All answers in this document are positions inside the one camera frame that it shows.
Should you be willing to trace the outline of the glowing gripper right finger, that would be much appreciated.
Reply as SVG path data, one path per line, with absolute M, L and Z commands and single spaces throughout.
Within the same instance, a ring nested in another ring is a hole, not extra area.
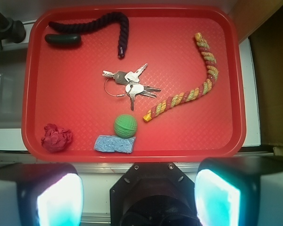
M 206 158 L 194 197 L 203 226 L 283 226 L 283 157 Z

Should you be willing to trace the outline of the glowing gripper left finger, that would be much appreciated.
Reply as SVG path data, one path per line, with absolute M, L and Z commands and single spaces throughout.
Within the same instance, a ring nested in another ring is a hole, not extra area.
M 70 163 L 0 164 L 0 226 L 78 226 L 83 182 Z

